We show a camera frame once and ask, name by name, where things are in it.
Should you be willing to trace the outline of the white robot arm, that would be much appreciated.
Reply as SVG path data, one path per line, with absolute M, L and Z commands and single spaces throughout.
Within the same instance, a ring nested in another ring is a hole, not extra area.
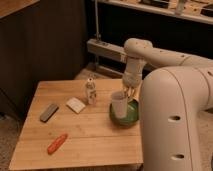
M 203 171 L 197 115 L 213 108 L 213 59 L 137 38 L 124 51 L 123 85 L 140 90 L 144 171 Z

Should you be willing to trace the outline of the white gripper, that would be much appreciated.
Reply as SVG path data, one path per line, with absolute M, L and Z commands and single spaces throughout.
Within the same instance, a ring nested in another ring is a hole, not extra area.
M 141 73 L 131 73 L 125 71 L 122 77 L 122 83 L 123 83 L 123 92 L 124 95 L 128 96 L 128 89 L 130 89 L 130 96 L 129 99 L 132 100 L 136 94 L 136 88 L 139 86 L 142 80 L 142 74 Z

